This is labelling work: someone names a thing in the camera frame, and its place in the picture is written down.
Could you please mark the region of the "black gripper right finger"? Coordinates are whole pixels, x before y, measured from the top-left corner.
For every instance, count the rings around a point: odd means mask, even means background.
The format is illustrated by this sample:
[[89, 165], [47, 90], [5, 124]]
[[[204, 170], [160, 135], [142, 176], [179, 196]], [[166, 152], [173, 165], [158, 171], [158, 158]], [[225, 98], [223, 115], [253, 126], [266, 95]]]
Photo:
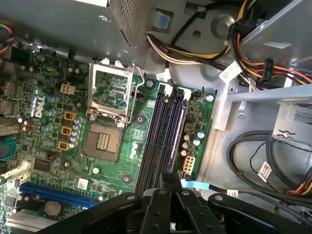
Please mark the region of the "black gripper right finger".
[[303, 226], [240, 199], [217, 193], [207, 201], [171, 175], [171, 213], [196, 234], [301, 234]]

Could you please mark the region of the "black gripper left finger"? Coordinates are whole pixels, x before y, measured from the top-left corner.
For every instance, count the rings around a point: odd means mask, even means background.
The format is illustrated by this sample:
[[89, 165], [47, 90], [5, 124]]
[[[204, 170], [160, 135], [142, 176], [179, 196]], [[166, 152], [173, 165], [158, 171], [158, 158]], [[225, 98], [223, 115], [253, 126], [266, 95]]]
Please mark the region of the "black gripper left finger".
[[151, 196], [124, 193], [50, 225], [42, 234], [143, 234], [170, 232], [172, 185], [175, 175], [164, 173]]

